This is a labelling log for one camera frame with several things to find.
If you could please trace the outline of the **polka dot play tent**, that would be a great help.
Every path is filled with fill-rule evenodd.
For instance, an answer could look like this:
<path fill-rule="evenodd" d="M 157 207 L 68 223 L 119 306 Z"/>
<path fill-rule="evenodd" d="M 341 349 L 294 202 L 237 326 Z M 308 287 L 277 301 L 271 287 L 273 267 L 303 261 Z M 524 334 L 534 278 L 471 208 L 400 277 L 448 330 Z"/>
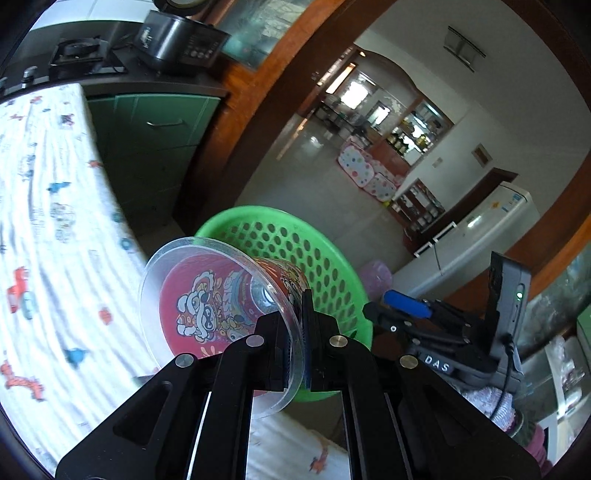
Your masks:
<path fill-rule="evenodd" d="M 337 162 L 356 187 L 381 203 L 391 202 L 404 182 L 403 176 L 394 175 L 383 163 L 351 140 L 346 140 L 342 145 Z"/>

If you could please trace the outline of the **red instant noodle cup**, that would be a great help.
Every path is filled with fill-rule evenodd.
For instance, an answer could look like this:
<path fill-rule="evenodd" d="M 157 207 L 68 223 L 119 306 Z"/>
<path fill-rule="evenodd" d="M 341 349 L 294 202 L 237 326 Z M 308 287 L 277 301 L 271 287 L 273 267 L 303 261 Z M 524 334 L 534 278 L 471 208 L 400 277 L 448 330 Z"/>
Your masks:
<path fill-rule="evenodd" d="M 139 319 L 149 351 L 160 367 L 190 353 L 198 359 L 221 354 L 249 337 L 256 322 L 279 314 L 287 329 L 287 384 L 279 392 L 253 394 L 253 415 L 283 410 L 304 379 L 303 328 L 297 315 L 308 280 L 294 263 L 224 242 L 185 237 L 148 260 L 139 286 Z"/>

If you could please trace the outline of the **green kitchen cabinet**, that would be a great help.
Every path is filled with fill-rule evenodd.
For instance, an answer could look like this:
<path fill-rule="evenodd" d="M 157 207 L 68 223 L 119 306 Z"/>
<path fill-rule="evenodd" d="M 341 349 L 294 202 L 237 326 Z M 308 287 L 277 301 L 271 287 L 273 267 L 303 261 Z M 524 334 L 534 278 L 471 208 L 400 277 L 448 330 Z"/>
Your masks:
<path fill-rule="evenodd" d="M 88 100 L 100 159 L 132 227 L 168 222 L 219 103 L 215 96 L 164 93 Z"/>

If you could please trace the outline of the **pink plastic bag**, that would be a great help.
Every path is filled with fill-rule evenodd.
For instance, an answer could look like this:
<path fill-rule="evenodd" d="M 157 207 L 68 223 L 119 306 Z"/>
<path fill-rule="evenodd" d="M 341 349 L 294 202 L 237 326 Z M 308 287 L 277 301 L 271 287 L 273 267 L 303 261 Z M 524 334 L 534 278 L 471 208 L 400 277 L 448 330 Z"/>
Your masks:
<path fill-rule="evenodd" d="M 380 300 L 391 289 L 393 274 L 388 265 L 381 260 L 372 260 L 358 270 L 363 288 L 371 301 Z"/>

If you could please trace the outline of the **black rice cooker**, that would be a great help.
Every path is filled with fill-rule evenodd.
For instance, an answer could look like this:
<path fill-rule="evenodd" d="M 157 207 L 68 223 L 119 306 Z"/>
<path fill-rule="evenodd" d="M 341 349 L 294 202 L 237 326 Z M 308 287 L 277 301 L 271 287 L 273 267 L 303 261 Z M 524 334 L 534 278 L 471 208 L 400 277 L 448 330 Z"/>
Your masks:
<path fill-rule="evenodd" d="M 194 15 L 211 11 L 215 1 L 153 1 L 132 42 L 137 57 L 152 70 L 211 68 L 230 35 Z"/>

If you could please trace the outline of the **black gas stove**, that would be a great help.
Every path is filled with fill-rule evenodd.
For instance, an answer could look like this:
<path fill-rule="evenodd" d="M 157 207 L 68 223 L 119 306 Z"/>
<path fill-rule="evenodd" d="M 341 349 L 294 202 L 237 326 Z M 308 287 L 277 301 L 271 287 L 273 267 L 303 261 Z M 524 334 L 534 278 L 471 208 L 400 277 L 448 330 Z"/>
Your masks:
<path fill-rule="evenodd" d="M 39 60 L 22 69 L 10 67 L 1 76 L 1 95 L 45 83 L 127 72 L 110 43 L 100 37 L 62 40 L 46 62 Z"/>

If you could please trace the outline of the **white refrigerator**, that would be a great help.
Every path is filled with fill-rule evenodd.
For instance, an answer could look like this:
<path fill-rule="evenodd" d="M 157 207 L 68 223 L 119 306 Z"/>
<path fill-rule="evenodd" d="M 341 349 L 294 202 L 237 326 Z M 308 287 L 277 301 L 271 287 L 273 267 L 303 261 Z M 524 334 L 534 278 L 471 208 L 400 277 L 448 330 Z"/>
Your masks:
<path fill-rule="evenodd" d="M 531 194 L 503 182 L 466 218 L 450 223 L 393 274 L 392 288 L 419 299 L 445 299 L 506 253 L 540 219 Z"/>

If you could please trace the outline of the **wooden shelf rack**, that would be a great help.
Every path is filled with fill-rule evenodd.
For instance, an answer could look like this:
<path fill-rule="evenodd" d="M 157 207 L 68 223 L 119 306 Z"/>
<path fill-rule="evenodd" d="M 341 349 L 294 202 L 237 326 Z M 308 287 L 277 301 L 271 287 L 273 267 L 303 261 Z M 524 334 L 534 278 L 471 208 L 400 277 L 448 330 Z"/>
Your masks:
<path fill-rule="evenodd" d="M 423 234 L 446 212 L 442 203 L 420 179 L 394 199 L 390 209 L 411 239 Z"/>

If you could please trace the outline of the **green plastic basket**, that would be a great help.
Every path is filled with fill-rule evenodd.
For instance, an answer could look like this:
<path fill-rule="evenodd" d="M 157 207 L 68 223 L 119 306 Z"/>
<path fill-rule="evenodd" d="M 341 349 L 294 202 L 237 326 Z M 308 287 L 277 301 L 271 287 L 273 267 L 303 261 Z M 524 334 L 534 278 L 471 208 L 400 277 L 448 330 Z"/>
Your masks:
<path fill-rule="evenodd" d="M 358 274 L 307 222 L 270 207 L 242 206 L 215 215 L 195 237 L 224 242 L 247 255 L 294 263 L 308 280 L 315 310 L 335 318 L 339 333 L 358 349 L 372 346 L 373 328 L 363 319 L 368 297 Z"/>

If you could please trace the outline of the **printed white tablecloth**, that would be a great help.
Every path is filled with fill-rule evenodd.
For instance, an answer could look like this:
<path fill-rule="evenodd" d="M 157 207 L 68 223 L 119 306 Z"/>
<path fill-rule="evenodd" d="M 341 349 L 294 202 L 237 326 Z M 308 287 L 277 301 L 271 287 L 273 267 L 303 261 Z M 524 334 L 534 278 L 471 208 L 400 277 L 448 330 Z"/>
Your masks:
<path fill-rule="evenodd" d="M 144 266 L 80 85 L 5 102 L 1 404 L 49 472 L 157 369 L 139 325 Z"/>

